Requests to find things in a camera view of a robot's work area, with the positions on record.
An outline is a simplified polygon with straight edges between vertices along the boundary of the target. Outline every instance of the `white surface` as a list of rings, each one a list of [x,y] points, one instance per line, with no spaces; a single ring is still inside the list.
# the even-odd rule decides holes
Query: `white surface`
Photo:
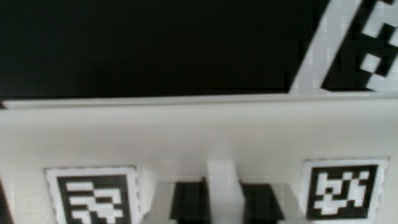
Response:
[[[0,111],[0,172],[16,224],[54,224],[45,168],[144,165],[199,180],[231,158],[244,181],[301,192],[306,159],[391,157],[377,224],[397,220],[398,100],[292,100]]]
[[[231,160],[208,161],[208,191],[212,223],[242,224],[246,197]]]

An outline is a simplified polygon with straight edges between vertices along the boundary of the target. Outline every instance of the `white plastic structure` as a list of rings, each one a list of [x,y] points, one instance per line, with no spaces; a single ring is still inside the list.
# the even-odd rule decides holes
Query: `white plastic structure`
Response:
[[[208,188],[214,224],[242,224],[246,197],[231,160],[208,161]]]

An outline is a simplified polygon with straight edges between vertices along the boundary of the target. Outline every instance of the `black background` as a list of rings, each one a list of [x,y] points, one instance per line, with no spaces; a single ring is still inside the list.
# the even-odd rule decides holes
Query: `black background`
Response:
[[[0,98],[288,92],[329,0],[0,2]]]

